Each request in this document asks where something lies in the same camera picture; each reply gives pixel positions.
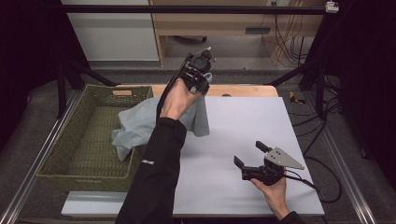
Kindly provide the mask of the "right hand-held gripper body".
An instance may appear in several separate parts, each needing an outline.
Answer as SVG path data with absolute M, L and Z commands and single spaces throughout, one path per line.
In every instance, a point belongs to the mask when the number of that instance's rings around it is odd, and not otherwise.
M 304 166 L 279 147 L 259 147 L 264 153 L 263 165 L 259 167 L 246 166 L 241 162 L 243 180 L 255 178 L 266 186 L 272 186 L 283 177 L 286 168 L 303 170 Z

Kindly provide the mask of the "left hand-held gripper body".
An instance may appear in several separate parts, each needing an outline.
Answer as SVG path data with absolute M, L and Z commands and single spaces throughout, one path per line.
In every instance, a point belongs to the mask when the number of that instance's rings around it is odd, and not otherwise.
M 211 63 L 215 61 L 210 47 L 196 54 L 189 53 L 179 69 L 178 76 L 184 80 L 188 90 L 190 90 L 192 83 L 210 83 L 213 76 L 209 70 Z

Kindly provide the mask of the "grey cloth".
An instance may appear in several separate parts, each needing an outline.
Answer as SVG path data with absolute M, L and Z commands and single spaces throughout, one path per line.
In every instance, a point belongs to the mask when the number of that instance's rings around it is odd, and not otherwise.
M 164 91 L 161 97 L 149 98 L 118 114 L 120 128 L 114 130 L 111 137 L 120 161 L 124 161 L 134 147 L 143 146 L 149 141 L 156 122 L 161 118 L 166 96 L 174 84 L 167 87 L 167 91 Z M 209 135 L 205 95 L 201 94 L 177 121 L 197 137 Z

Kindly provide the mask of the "green woven basket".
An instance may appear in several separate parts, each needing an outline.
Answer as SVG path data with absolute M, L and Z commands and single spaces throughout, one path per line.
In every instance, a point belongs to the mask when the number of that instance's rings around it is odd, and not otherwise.
M 88 85 L 36 176 L 63 191 L 126 192 L 145 149 L 120 161 L 111 133 L 120 127 L 121 111 L 152 96 L 150 86 Z

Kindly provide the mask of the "person's right hand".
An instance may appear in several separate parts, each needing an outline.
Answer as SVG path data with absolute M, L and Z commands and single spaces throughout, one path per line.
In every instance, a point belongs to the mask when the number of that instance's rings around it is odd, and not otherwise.
M 272 186 L 266 186 L 255 178 L 251 178 L 250 182 L 263 193 L 270 210 L 279 220 L 289 214 L 290 210 L 286 204 L 287 183 L 285 178 L 281 178 Z

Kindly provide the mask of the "person's left hand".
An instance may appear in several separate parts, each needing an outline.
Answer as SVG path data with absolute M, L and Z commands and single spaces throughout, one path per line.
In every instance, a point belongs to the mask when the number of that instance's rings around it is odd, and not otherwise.
M 191 93 L 185 82 L 178 78 L 163 103 L 161 118 L 180 119 L 184 112 L 201 96 L 200 92 Z

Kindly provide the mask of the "white table mat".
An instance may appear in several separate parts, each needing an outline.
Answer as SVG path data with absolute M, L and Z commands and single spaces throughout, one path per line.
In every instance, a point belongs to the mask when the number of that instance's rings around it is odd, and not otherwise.
M 262 193 L 241 178 L 238 157 L 247 166 L 263 164 L 258 141 L 279 147 L 299 163 L 302 151 L 280 97 L 205 98 L 210 135 L 187 134 L 181 150 L 175 217 L 268 217 Z

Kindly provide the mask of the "wooden desk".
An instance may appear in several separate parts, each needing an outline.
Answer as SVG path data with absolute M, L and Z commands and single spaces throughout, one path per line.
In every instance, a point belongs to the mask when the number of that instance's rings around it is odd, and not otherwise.
M 324 7 L 325 0 L 148 0 L 152 6 L 240 6 L 240 7 Z M 264 41 L 270 60 L 278 66 L 291 58 L 289 46 L 295 36 L 313 37 L 320 15 L 263 14 L 157 14 L 152 15 L 156 35 L 247 35 L 247 27 L 270 27 Z

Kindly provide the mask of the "yellow and black tape piece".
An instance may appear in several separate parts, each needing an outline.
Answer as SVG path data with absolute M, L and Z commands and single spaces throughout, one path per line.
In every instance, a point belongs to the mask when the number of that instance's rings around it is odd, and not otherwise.
M 306 100 L 296 98 L 294 91 L 289 91 L 289 94 L 290 94 L 290 102 L 291 103 L 296 103 L 296 104 L 300 104 L 300 105 L 306 104 Z

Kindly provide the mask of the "black metal crossbar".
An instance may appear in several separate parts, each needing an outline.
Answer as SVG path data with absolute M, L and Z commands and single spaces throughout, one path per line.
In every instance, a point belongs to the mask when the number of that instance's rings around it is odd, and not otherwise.
M 325 7 L 240 7 L 240 6 L 116 6 L 63 5 L 68 13 L 179 13 L 179 14 L 276 14 L 323 15 Z

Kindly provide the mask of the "grey power strip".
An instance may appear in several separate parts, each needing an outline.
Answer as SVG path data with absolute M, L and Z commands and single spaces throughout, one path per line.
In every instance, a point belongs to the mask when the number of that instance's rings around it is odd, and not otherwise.
M 245 33 L 247 35 L 267 35 L 271 32 L 270 27 L 247 27 Z

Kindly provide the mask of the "black metal stand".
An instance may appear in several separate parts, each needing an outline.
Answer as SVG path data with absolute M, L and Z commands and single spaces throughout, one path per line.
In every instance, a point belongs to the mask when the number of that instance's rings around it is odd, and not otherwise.
M 313 85 L 316 85 L 315 112 L 322 120 L 324 120 L 324 75 L 322 74 L 321 63 L 323 61 L 324 53 L 326 51 L 328 37 L 332 33 L 331 26 L 331 16 L 324 15 L 319 24 L 317 33 L 315 35 L 311 49 L 308 51 L 308 57 L 305 60 L 304 64 L 299 65 L 297 68 L 291 70 L 286 75 L 269 82 L 270 86 L 277 87 L 281 83 L 291 79 L 292 77 L 302 75 L 303 77 L 301 78 L 299 83 L 299 88 L 301 91 L 309 91 L 313 87 Z
M 74 61 L 61 62 L 57 69 L 58 119 L 63 116 L 66 110 L 65 82 L 68 81 L 73 90 L 83 90 L 85 88 L 85 81 L 82 79 L 82 75 L 88 75 L 108 87 L 117 86 L 116 82 L 93 72 L 91 68 L 82 66 Z

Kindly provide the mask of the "white cabinet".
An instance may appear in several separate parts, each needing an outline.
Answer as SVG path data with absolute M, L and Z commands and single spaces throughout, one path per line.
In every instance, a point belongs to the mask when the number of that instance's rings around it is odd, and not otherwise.
M 89 62 L 158 61 L 148 13 L 68 13 Z

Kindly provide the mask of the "silver metal rail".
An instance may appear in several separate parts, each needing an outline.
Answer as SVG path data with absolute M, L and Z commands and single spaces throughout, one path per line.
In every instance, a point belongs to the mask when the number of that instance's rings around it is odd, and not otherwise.
M 323 138 L 326 142 L 327 150 L 332 158 L 332 162 L 340 176 L 340 180 L 346 190 L 346 194 L 352 203 L 356 215 L 358 216 L 361 224 L 377 224 L 375 216 L 366 202 L 361 189 L 351 173 L 347 163 L 341 155 L 341 151 L 336 145 L 329 129 L 323 129 Z
M 15 193 L 12 201 L 8 204 L 7 209 L 0 216 L 0 224 L 14 224 L 20 214 L 22 208 L 25 205 L 30 193 L 35 186 L 37 172 L 40 164 L 44 160 L 45 156 L 48 154 L 50 147 L 52 146 L 55 138 L 58 136 L 61 128 L 64 126 L 65 121 L 71 114 L 71 110 L 75 107 L 77 100 L 81 96 L 81 91 L 71 91 L 70 96 L 66 102 L 66 108 L 64 113 L 59 119 L 54 122 L 44 144 L 38 151 L 34 162 L 32 163 L 29 171 L 27 172 L 25 178 L 21 182 L 17 192 Z

